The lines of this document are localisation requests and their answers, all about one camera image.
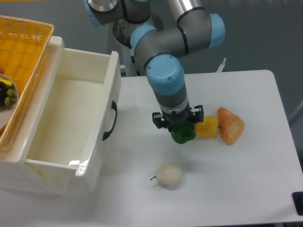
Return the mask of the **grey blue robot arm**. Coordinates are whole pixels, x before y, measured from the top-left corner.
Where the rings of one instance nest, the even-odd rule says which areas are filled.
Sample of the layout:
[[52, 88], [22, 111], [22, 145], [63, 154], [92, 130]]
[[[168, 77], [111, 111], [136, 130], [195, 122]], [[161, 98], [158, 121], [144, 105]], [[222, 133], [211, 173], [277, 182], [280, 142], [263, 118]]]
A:
[[96, 25], [124, 21], [125, 45], [155, 94], [160, 106], [152, 120], [170, 132], [194, 130], [204, 119], [201, 105], [190, 107], [180, 57], [221, 44], [225, 24], [218, 14], [209, 14], [199, 0], [171, 0], [176, 26], [159, 30], [148, 0], [86, 0], [84, 5]]

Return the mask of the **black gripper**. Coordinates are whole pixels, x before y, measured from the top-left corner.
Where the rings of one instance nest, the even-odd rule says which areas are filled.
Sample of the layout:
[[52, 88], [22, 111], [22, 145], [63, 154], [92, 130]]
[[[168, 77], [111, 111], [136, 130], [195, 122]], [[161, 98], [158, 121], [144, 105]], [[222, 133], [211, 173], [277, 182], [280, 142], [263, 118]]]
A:
[[167, 129], [171, 132], [171, 128], [174, 125], [181, 124], [182, 122], [192, 122], [194, 124], [204, 121], [204, 109], [202, 105], [197, 105], [194, 108], [186, 106], [181, 111], [175, 110], [162, 110], [160, 112], [152, 113], [152, 122], [158, 128]]

